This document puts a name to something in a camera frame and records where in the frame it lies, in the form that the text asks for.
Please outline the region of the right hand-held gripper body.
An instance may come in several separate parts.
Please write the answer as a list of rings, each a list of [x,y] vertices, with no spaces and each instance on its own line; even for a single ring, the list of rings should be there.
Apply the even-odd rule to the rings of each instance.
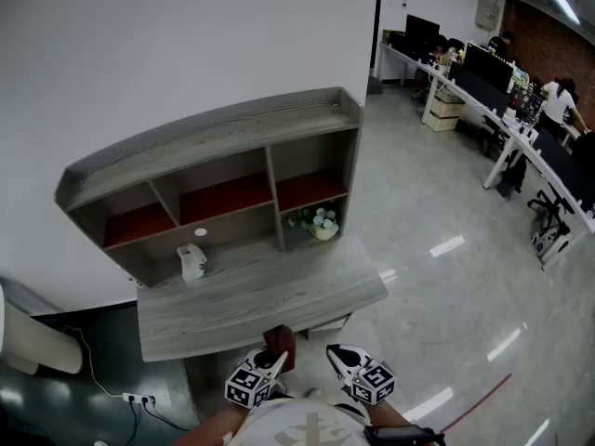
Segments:
[[[396,375],[385,363],[365,359],[363,364],[347,367],[344,386],[347,393],[359,402],[376,405],[386,399],[395,389]]]

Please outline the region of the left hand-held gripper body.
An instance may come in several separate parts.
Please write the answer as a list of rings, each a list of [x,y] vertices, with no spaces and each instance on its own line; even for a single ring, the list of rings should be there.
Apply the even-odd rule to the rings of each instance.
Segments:
[[[225,399],[245,408],[254,408],[266,400],[277,384],[268,377],[268,368],[277,360],[266,353],[265,365],[248,365],[245,356],[225,382]]]

